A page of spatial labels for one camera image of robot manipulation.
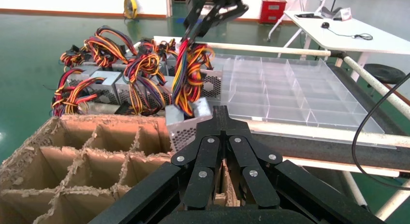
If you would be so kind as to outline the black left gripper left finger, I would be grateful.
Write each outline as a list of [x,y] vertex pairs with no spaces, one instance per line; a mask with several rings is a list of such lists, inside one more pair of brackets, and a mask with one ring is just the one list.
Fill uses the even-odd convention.
[[212,203],[221,166],[225,107],[214,106],[210,120],[199,122],[194,140],[133,186],[90,221],[92,224],[181,224],[183,212]]

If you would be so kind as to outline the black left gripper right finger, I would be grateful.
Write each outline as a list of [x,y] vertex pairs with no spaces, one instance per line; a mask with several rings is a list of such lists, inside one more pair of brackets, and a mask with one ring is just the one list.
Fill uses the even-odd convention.
[[224,110],[226,158],[251,208],[245,224],[379,224],[381,221],[311,173],[256,141],[244,121]]

